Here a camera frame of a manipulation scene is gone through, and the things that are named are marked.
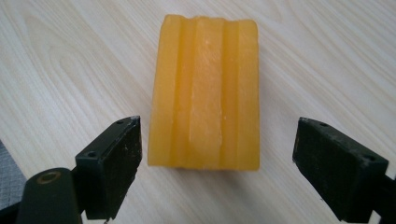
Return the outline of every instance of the white wood grain surface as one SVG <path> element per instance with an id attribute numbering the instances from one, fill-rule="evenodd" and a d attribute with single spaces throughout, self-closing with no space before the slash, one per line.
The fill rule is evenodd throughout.
<path id="1" fill-rule="evenodd" d="M 258 23 L 259 172 L 147 166 L 171 13 Z M 141 116 L 144 159 L 114 223 L 338 223 L 292 163 L 298 118 L 331 124 L 387 158 L 395 176 L 395 74 L 391 0 L 0 1 L 0 139 L 26 177 L 73 168 L 109 124 Z"/>

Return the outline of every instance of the dark floor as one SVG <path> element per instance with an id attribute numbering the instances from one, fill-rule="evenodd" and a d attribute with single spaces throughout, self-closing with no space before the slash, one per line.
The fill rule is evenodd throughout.
<path id="1" fill-rule="evenodd" d="M 21 200 L 26 178 L 0 141 L 0 210 Z"/>

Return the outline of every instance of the wood grain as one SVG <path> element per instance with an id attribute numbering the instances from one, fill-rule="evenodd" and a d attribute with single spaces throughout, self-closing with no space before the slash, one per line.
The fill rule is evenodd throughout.
<path id="1" fill-rule="evenodd" d="M 261 169 L 147 166 L 166 14 L 259 26 Z M 299 117 L 390 161 L 396 175 L 394 1 L 1 1 L 0 138 L 30 177 L 73 168 L 110 123 L 142 119 L 144 159 L 114 223 L 338 223 L 291 152 Z M 377 223 L 373 215 L 371 223 Z"/>

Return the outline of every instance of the soap bar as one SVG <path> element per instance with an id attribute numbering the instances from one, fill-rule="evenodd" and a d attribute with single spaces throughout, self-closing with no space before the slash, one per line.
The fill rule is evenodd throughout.
<path id="1" fill-rule="evenodd" d="M 254 21 L 167 15 L 158 47 L 148 165 L 259 169 L 258 57 Z"/>

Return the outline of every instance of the laundry soap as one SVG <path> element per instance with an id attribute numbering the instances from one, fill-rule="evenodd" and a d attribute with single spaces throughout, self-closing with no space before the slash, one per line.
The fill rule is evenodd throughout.
<path id="1" fill-rule="evenodd" d="M 168 15 L 157 57 L 148 165 L 259 169 L 256 23 Z"/>

